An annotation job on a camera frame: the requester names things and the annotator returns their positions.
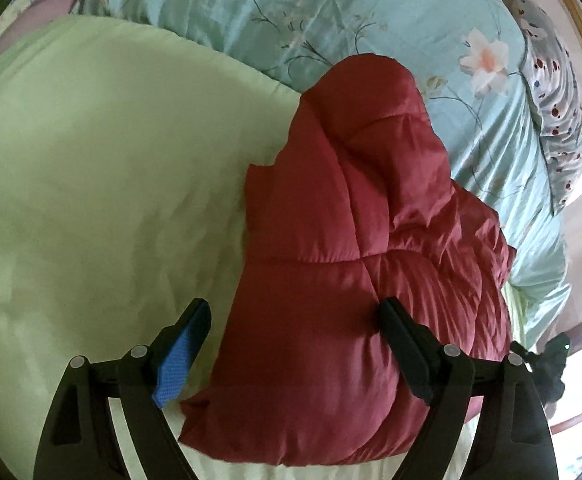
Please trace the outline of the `red puffer jacket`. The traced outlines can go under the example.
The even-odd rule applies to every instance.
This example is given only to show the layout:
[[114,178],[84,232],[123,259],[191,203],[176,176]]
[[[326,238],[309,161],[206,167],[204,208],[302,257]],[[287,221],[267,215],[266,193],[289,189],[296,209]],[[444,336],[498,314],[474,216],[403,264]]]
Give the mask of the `red puffer jacket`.
[[244,268],[210,384],[181,404],[189,448],[276,466],[406,452],[427,407],[376,330],[385,298],[469,356],[507,353],[515,251],[497,212],[452,180],[393,58],[350,56],[305,91],[244,198]]

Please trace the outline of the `light green bed sheet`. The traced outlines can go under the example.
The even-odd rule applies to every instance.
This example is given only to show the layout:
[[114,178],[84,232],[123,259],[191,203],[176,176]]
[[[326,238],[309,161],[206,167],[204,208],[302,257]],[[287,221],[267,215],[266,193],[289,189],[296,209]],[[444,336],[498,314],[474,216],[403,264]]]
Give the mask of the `light green bed sheet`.
[[303,93],[114,18],[60,18],[0,55],[0,457],[19,478],[32,477],[71,359],[121,359],[195,298],[210,304],[210,335],[163,415],[200,478],[391,477],[407,451],[276,466],[179,438],[244,268],[245,178],[275,162]]

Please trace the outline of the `light blue floral quilt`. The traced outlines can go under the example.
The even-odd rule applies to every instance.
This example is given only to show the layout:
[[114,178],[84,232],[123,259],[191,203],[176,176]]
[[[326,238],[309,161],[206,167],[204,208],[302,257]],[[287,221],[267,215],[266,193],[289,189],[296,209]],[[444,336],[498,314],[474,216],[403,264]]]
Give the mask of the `light blue floral quilt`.
[[501,0],[78,0],[75,12],[157,26],[295,91],[343,58],[413,73],[452,177],[494,208],[516,249],[509,278],[537,342],[564,307],[565,245],[521,68],[525,41]]

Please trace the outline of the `grey dotted pillow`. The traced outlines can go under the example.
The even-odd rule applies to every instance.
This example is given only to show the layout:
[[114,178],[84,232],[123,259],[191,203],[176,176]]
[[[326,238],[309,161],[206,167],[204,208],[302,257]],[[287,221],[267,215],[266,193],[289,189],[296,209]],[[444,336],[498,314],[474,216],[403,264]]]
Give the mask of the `grey dotted pillow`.
[[582,174],[582,96],[568,46],[535,0],[512,0],[525,38],[522,75],[532,101],[555,214],[566,207]]

